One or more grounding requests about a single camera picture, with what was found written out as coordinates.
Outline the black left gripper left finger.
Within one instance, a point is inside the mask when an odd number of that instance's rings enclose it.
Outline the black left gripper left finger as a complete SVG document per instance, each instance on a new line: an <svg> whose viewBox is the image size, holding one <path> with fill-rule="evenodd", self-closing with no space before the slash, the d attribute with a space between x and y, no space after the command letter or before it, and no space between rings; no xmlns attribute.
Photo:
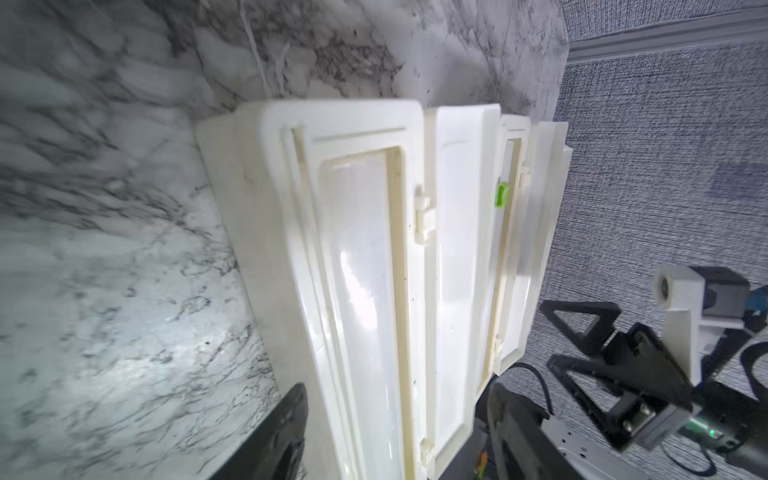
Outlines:
<svg viewBox="0 0 768 480"><path fill-rule="evenodd" d="M210 479L296 479L308 416L306 387L296 383Z"/></svg>

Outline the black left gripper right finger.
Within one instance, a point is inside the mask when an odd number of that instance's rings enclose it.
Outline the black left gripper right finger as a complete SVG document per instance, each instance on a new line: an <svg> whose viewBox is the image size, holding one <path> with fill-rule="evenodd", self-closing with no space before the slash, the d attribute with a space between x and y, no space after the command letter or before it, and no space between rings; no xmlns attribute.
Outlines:
<svg viewBox="0 0 768 480"><path fill-rule="evenodd" d="M528 397L492 383L487 420L499 479L581 479L542 429L545 411Z"/></svg>

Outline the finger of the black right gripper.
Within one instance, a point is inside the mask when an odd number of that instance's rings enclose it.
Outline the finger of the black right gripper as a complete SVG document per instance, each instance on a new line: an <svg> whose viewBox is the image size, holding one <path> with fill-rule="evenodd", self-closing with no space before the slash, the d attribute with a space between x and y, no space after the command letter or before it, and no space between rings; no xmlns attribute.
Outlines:
<svg viewBox="0 0 768 480"><path fill-rule="evenodd" d="M612 302L566 302L544 300L540 313L582 354L599 357L615 332L614 322L622 313Z"/></svg>
<svg viewBox="0 0 768 480"><path fill-rule="evenodd" d="M549 371L572 396L600 432L635 432L635 400L621 406L625 395L636 395L636 371L626 365L607 365L566 355L553 355ZM616 399L610 408L601 406L592 390L601 390Z"/></svg>

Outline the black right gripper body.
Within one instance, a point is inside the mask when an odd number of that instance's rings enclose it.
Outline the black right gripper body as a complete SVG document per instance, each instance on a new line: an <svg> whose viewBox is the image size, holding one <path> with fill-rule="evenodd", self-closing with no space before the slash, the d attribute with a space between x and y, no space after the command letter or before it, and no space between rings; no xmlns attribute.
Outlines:
<svg viewBox="0 0 768 480"><path fill-rule="evenodd" d="M603 388L618 398L605 437L616 450L660 446L696 412L693 387L655 332L641 323L617 333L603 354Z"/></svg>

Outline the white wrap dispenser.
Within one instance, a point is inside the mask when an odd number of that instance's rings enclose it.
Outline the white wrap dispenser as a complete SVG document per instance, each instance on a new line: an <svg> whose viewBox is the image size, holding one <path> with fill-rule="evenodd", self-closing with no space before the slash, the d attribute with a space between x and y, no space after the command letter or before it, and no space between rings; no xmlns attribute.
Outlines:
<svg viewBox="0 0 768 480"><path fill-rule="evenodd" d="M317 479L436 479L473 429L500 109L253 102L195 137Z"/></svg>
<svg viewBox="0 0 768 480"><path fill-rule="evenodd" d="M525 353L573 154L567 132L566 122L501 117L489 329L478 392Z"/></svg>

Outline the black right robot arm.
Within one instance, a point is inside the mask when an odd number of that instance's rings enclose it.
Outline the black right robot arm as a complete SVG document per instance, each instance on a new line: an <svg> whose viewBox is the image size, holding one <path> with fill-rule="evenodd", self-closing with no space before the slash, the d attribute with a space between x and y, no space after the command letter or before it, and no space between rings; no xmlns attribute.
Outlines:
<svg viewBox="0 0 768 480"><path fill-rule="evenodd" d="M748 343L764 317L745 311L745 327L725 331L694 384L650 327L615 329L621 310L614 303L545 300L539 310L582 354L553 355L548 369L612 448L653 450L679 434L704 454L766 478L767 389L753 367L767 345Z"/></svg>

